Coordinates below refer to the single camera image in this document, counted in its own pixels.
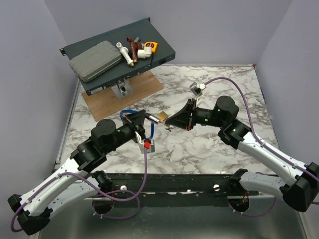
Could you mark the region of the blue cable lock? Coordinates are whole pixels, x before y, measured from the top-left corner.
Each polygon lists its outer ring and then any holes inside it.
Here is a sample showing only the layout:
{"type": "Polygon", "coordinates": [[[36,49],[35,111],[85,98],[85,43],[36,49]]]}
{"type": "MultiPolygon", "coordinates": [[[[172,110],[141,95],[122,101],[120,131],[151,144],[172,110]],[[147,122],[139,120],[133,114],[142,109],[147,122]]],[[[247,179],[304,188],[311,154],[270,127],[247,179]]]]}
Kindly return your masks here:
{"type": "MultiPolygon", "coordinates": [[[[120,118],[123,119],[124,115],[127,114],[134,114],[137,113],[138,111],[136,110],[131,110],[131,109],[125,109],[120,112],[120,118]]],[[[149,113],[146,113],[146,119],[148,119],[151,122],[151,133],[148,139],[152,140],[154,137],[155,133],[155,124],[158,124],[160,122],[160,119],[158,117],[155,117],[154,115],[151,115],[149,113]]]]}

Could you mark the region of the brass padlock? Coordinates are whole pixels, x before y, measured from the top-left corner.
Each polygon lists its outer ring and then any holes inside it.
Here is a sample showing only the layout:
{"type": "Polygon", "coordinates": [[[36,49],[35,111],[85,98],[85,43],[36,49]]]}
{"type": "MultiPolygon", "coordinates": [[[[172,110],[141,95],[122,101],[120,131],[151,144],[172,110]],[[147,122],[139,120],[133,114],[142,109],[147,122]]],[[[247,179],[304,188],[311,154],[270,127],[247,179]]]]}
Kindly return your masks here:
{"type": "Polygon", "coordinates": [[[157,117],[159,118],[160,122],[165,122],[165,120],[168,118],[168,114],[162,111],[157,115],[157,117]]]}

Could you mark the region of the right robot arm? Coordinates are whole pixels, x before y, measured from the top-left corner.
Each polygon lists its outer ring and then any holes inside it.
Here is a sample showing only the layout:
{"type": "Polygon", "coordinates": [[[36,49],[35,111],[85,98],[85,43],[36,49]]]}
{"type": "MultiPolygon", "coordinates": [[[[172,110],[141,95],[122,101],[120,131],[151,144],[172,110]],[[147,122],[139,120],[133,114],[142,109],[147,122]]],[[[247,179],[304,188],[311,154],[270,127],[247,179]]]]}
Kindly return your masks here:
{"type": "Polygon", "coordinates": [[[211,110],[199,108],[195,99],[189,99],[165,123],[188,131],[197,124],[218,127],[218,136],[226,145],[254,157],[275,173],[269,176],[238,170],[229,183],[233,194],[258,191],[283,200],[296,211],[306,212],[319,193],[319,166],[306,165],[267,144],[236,118],[238,112],[229,96],[219,97],[211,110]]]}

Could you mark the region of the white pvc elbow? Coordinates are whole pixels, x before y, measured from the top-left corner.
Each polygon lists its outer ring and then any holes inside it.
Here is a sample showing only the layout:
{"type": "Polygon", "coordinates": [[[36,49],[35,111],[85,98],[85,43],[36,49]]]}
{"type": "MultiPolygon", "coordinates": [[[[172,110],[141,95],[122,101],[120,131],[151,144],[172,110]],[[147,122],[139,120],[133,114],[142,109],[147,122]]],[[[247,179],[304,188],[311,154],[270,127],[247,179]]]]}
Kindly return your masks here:
{"type": "Polygon", "coordinates": [[[139,59],[147,59],[152,55],[152,48],[149,46],[145,46],[143,49],[139,49],[137,51],[137,57],[139,59]]]}

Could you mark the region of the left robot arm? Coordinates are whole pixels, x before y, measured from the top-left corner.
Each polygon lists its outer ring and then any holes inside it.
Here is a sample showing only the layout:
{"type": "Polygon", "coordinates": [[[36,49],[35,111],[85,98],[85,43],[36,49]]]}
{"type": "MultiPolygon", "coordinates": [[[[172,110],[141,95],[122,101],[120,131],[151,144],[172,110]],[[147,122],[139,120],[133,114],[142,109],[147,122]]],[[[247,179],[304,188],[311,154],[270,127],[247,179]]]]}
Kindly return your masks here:
{"type": "Polygon", "coordinates": [[[79,144],[70,157],[48,178],[29,192],[8,198],[14,212],[10,229],[14,233],[33,235],[48,225],[51,217],[62,207],[86,197],[106,197],[113,202],[138,200],[147,176],[137,192],[113,190],[111,180],[104,171],[96,171],[107,160],[107,154],[133,140],[142,153],[147,154],[148,139],[145,136],[146,111],[123,110],[123,123],[117,127],[111,119],[102,119],[91,130],[90,137],[79,144]]]}

